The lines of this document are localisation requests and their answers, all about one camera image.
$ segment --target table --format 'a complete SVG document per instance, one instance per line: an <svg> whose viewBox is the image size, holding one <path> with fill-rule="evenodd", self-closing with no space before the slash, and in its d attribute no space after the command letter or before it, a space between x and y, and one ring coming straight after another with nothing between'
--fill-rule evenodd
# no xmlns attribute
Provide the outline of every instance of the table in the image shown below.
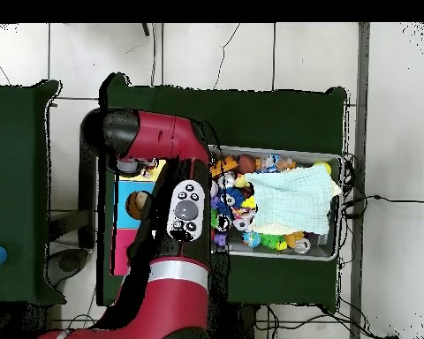
<svg viewBox="0 0 424 339"><path fill-rule="evenodd" d="M341 154L345 90L326 93L277 90L239 92L192 90L175 87L129 87L117 74L108 87L110 107L141 109L208 121L221 145ZM205 128L210 144L216 144ZM114 176L107 173L105 232L112 231ZM110 257L110 236L104 253ZM219 261L213 256L213 264ZM110 275L109 264L98 269L98 304L110 305L121 276ZM231 256L228 299L245 304L321 304L334 312L337 259L332 261L278 260Z"/></svg>

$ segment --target toy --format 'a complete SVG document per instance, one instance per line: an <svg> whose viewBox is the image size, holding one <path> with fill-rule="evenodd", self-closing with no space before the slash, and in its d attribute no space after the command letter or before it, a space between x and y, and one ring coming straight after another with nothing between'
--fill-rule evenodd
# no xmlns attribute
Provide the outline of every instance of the toy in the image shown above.
<svg viewBox="0 0 424 339"><path fill-rule="evenodd" d="M254 166L256 167L256 170L261 170L262 169L262 159L260 159L259 157L254 159Z"/></svg>
<svg viewBox="0 0 424 339"><path fill-rule="evenodd" d="M311 249L311 242L305 237L295 242L294 251L296 253L307 253Z"/></svg>
<svg viewBox="0 0 424 339"><path fill-rule="evenodd" d="M248 208L256 208L256 202L254 201L254 196L251 196L250 198L244 200L241 206L248 207Z"/></svg>
<svg viewBox="0 0 424 339"><path fill-rule="evenodd" d="M220 203L220 198L218 196L214 196L211 200L210 200L210 207L212 209L217 209L218 208L218 204Z"/></svg>
<svg viewBox="0 0 424 339"><path fill-rule="evenodd" d="M324 165L327 168L327 172L331 175L331 167L326 162L315 162L314 165Z"/></svg>
<svg viewBox="0 0 424 339"><path fill-rule="evenodd" d="M218 185L216 181L212 180L212 185L210 186L210 198L214 198L218 194Z"/></svg>
<svg viewBox="0 0 424 339"><path fill-rule="evenodd" d="M228 239L228 235L227 234L217 233L214 236L214 243L216 245L226 246L227 239Z"/></svg>
<svg viewBox="0 0 424 339"><path fill-rule="evenodd" d="M218 215L216 229L218 231L228 231L231 227L231 218L227 215Z"/></svg>
<svg viewBox="0 0 424 339"><path fill-rule="evenodd" d="M289 235L284 235L284 240L286 241L289 248L294 248L295 242L303 238L304 236L305 234L303 233L303 231L297 231Z"/></svg>
<svg viewBox="0 0 424 339"><path fill-rule="evenodd" d="M125 201L125 210L135 220L143 220L143 207L145 206L148 193L143 191L132 192Z"/></svg>
<svg viewBox="0 0 424 339"><path fill-rule="evenodd" d="M210 226L214 229L218 226L218 213L215 209L210 209Z"/></svg>
<svg viewBox="0 0 424 339"><path fill-rule="evenodd" d="M234 220L238 220L239 218L251 219L256 214L255 209L248 207L231 207L231 211Z"/></svg>
<svg viewBox="0 0 424 339"><path fill-rule="evenodd" d="M279 172L294 169L296 166L297 163L293 162L290 157L288 157L286 160L278 160L278 162L275 164L275 168Z"/></svg>
<svg viewBox="0 0 424 339"><path fill-rule="evenodd" d="M234 187L238 187L238 188L250 187L250 183L245 180L245 175L237 174L237 178L234 181Z"/></svg>
<svg viewBox="0 0 424 339"><path fill-rule="evenodd" d="M242 240L246 245L255 248L261 243L261 235L254 231L244 232Z"/></svg>
<svg viewBox="0 0 424 339"><path fill-rule="evenodd" d="M236 177L232 171L227 171L218 178L218 187L220 188L231 188L234 187Z"/></svg>
<svg viewBox="0 0 424 339"><path fill-rule="evenodd" d="M262 161L262 172L264 173L277 173L276 163L279 161L277 154L269 154L265 160Z"/></svg>
<svg viewBox="0 0 424 339"><path fill-rule="evenodd" d="M243 193L234 187L220 190L217 196L220 197L217 210L223 215L231 215L231 207L240 207L244 201Z"/></svg>
<svg viewBox="0 0 424 339"><path fill-rule="evenodd" d="M247 231L250 226L251 218L238 218L232 222L238 231Z"/></svg>
<svg viewBox="0 0 424 339"><path fill-rule="evenodd" d="M238 157L238 168L245 173L254 173L256 171L256 162L252 156L243 154Z"/></svg>
<svg viewBox="0 0 424 339"><path fill-rule="evenodd" d="M268 248L278 251L287 248L287 243L282 235L261 234L261 243Z"/></svg>
<svg viewBox="0 0 424 339"><path fill-rule="evenodd" d="M232 156L226 156L223 161L217 162L215 165L210 167L210 174L212 178L219 176L222 172L230 171L238 167L237 162Z"/></svg>

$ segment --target blue toy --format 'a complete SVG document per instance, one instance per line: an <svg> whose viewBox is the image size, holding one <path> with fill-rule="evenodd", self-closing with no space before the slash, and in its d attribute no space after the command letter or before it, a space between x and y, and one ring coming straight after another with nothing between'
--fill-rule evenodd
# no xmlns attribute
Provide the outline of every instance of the blue toy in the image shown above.
<svg viewBox="0 0 424 339"><path fill-rule="evenodd" d="M261 243L261 235L254 231L244 232L242 239L246 245L252 248L257 247Z"/></svg>
<svg viewBox="0 0 424 339"><path fill-rule="evenodd" d="M220 245L221 247L225 247L226 246L226 241L227 241L227 234L215 234L214 235L214 243L216 245Z"/></svg>
<svg viewBox="0 0 424 339"><path fill-rule="evenodd" d="M216 209L222 215L232 215L231 207L240 207L245 200L245 196L239 189L231 187L220 190L216 195L220 198Z"/></svg>

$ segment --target yellow ball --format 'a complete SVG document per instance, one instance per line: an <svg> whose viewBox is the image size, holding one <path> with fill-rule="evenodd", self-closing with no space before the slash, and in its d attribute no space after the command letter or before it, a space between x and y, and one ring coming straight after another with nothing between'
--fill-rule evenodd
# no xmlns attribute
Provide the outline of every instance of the yellow ball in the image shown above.
<svg viewBox="0 0 424 339"><path fill-rule="evenodd" d="M331 167L326 162L315 162L314 165L325 165L325 168L327 168L327 172L331 175Z"/></svg>

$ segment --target plush toy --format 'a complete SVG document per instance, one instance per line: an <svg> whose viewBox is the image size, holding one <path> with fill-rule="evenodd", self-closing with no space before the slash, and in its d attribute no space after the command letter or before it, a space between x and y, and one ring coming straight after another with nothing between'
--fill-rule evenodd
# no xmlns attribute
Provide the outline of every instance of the plush toy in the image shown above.
<svg viewBox="0 0 424 339"><path fill-rule="evenodd" d="M254 231L244 232L242 240L246 245L255 248L261 243L261 234Z"/></svg>
<svg viewBox="0 0 424 339"><path fill-rule="evenodd" d="M214 236L214 243L216 245L220 245L221 247L225 247L226 246L227 239L228 239L228 235L227 234L217 233Z"/></svg>
<svg viewBox="0 0 424 339"><path fill-rule="evenodd" d="M217 196L220 197L217 210L222 215L231 215L231 207L240 207L244 201L243 193L234 187L220 190Z"/></svg>
<svg viewBox="0 0 424 339"><path fill-rule="evenodd" d="M247 231L250 226L251 218L237 218L232 222L238 231Z"/></svg>
<svg viewBox="0 0 424 339"><path fill-rule="evenodd" d="M272 250L282 251L287 248L287 243L282 235L261 234L261 243Z"/></svg>
<svg viewBox="0 0 424 339"><path fill-rule="evenodd" d="M218 213L215 209L210 209L210 226L214 229L218 226Z"/></svg>
<svg viewBox="0 0 424 339"><path fill-rule="evenodd" d="M217 209L218 208L218 204L220 204L220 198L218 196L214 196L211 200L210 200L210 207L212 209Z"/></svg>
<svg viewBox="0 0 424 339"><path fill-rule="evenodd" d="M238 188L243 188L243 187L250 187L250 184L249 182L245 180L245 175L237 174L237 178L234 181L234 186Z"/></svg>
<svg viewBox="0 0 424 339"><path fill-rule="evenodd" d="M216 181L212 180L212 185L210 186L210 198L214 198L218 194L218 185Z"/></svg>
<svg viewBox="0 0 424 339"><path fill-rule="evenodd" d="M252 156L243 154L238 157L238 168L245 173L254 173L256 171L256 162Z"/></svg>
<svg viewBox="0 0 424 339"><path fill-rule="evenodd" d="M286 241L289 248L295 248L295 242L297 242L299 239L303 238L305 234L303 231L297 231L295 233L284 235L284 240Z"/></svg>
<svg viewBox="0 0 424 339"><path fill-rule="evenodd" d="M210 174L212 178L218 177L222 172L230 171L238 167L234 157L227 156L224 161L219 161L215 165L210 167Z"/></svg>
<svg viewBox="0 0 424 339"><path fill-rule="evenodd" d="M221 189L234 187L236 177L232 171L227 171L218 178L218 187Z"/></svg>
<svg viewBox="0 0 424 339"><path fill-rule="evenodd" d="M251 219L256 214L256 210L248 207L231 207L232 216L234 220L239 218L248 218Z"/></svg>
<svg viewBox="0 0 424 339"><path fill-rule="evenodd" d="M296 162L293 162L292 159L290 157L288 157L285 160L279 160L276 164L275 164L275 168L276 170L278 170L279 172L281 171L285 171L287 169L294 169L297 166Z"/></svg>
<svg viewBox="0 0 424 339"><path fill-rule="evenodd" d="M218 231L228 231L231 227L231 218L228 215L218 215L216 229Z"/></svg>
<svg viewBox="0 0 424 339"><path fill-rule="evenodd" d="M242 202L241 204L242 207L247 207L247 208L256 208L256 202L254 201L254 196L246 199L244 202Z"/></svg>

